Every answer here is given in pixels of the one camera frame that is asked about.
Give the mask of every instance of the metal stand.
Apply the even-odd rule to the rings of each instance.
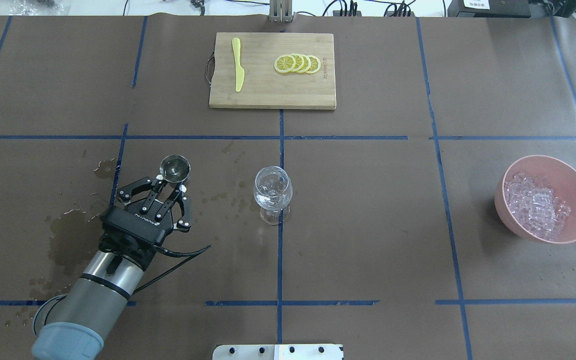
[[[271,23],[292,23],[294,16],[293,0],[270,0]]]

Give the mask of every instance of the label on device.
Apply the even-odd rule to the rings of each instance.
[[[463,0],[463,6],[471,9],[490,10],[489,0]]]

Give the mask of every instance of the bowl of ice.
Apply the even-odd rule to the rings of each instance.
[[[555,157],[522,157],[503,174],[494,207],[508,229],[522,238],[576,242],[576,170]]]

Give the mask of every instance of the lemon slice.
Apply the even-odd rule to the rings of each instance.
[[[306,74],[314,74],[322,68],[322,62],[315,55],[308,55],[308,61],[310,62],[310,68],[306,70]]]
[[[297,63],[295,67],[292,69],[291,73],[297,73],[297,71],[302,70],[304,64],[306,63],[304,61],[304,55],[302,54],[290,54],[290,55],[295,59],[295,62]]]
[[[290,73],[297,66],[297,60],[293,55],[280,55],[274,60],[274,70],[280,74]]]
[[[298,55],[300,55],[302,57],[303,62],[302,62],[301,67],[298,69],[296,68],[295,70],[293,70],[293,72],[303,74],[311,68],[311,58],[309,57],[309,55],[301,55],[301,54],[298,54]]]

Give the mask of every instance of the glass base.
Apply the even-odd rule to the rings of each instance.
[[[259,209],[259,214],[261,219],[270,225],[279,225],[286,222],[286,219],[290,217],[290,206],[286,206],[281,210],[266,210],[261,207]]]

